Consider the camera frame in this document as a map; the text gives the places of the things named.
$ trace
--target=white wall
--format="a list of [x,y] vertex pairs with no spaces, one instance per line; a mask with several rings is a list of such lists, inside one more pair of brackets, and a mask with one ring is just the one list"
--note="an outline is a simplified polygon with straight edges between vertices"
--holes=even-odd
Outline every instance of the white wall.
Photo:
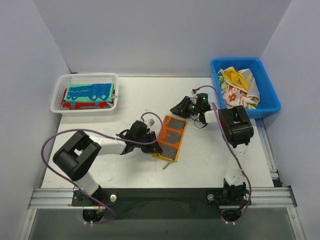
[[18,239],[41,170],[42,142],[57,131],[49,103],[68,68],[31,0],[0,7],[0,239]]
[[292,0],[261,60],[282,103],[264,120],[307,239],[320,236],[320,1]]
[[73,72],[211,75],[260,57],[291,0],[33,0]]

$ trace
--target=blue bin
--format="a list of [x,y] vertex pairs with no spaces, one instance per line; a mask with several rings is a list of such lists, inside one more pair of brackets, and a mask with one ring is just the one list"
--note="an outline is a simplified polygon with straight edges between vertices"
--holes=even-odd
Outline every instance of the blue bin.
[[225,109],[226,105],[222,97],[217,73],[220,69],[225,70],[229,67],[234,67],[237,71],[249,68],[255,78],[256,85],[260,92],[260,102],[257,109],[246,110],[250,119],[262,119],[280,110],[280,102],[271,85],[266,70],[262,62],[255,57],[216,58],[211,61],[212,82],[218,90],[221,109]]

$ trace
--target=screw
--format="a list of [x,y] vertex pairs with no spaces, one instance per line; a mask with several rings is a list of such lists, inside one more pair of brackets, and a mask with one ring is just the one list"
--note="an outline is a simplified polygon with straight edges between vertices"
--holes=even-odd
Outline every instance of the screw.
[[110,195],[110,201],[114,203],[116,200],[117,200],[117,195],[111,194]]
[[209,201],[213,201],[213,200],[215,199],[215,196],[214,196],[212,193],[210,193],[210,194],[207,196],[207,198],[208,198]]

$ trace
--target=orange flower print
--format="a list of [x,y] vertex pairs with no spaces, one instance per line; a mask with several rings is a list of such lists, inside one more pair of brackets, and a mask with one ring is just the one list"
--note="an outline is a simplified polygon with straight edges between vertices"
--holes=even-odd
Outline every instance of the orange flower print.
[[229,97],[229,100],[230,100],[230,102],[233,102],[233,101],[235,101],[236,100],[236,94],[235,93],[232,93],[230,96],[228,96]]

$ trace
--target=tabletop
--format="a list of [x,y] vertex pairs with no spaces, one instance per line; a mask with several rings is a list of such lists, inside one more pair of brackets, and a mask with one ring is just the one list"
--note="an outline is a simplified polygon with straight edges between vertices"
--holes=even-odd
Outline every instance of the tabletop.
[[[92,129],[107,135],[130,128],[144,112],[154,112],[162,119],[170,115],[170,109],[191,90],[212,85],[209,77],[120,77],[117,107],[113,115],[73,116],[61,118],[58,132],[68,129]],[[199,93],[208,93],[209,103],[217,103],[216,95],[209,87]],[[158,135],[159,121],[152,115],[151,127]],[[273,187],[262,142],[256,122],[251,120],[254,136],[247,149],[244,171],[252,187]],[[72,132],[58,136],[52,148],[49,164],[64,174],[52,161],[54,153],[72,136]],[[143,153],[136,148],[126,155],[101,155],[93,162],[89,172],[102,188],[220,188],[227,171],[230,152],[222,139],[218,124],[203,129],[188,119],[178,162],[163,170],[166,161]],[[46,170],[42,188],[70,188],[69,182]]]

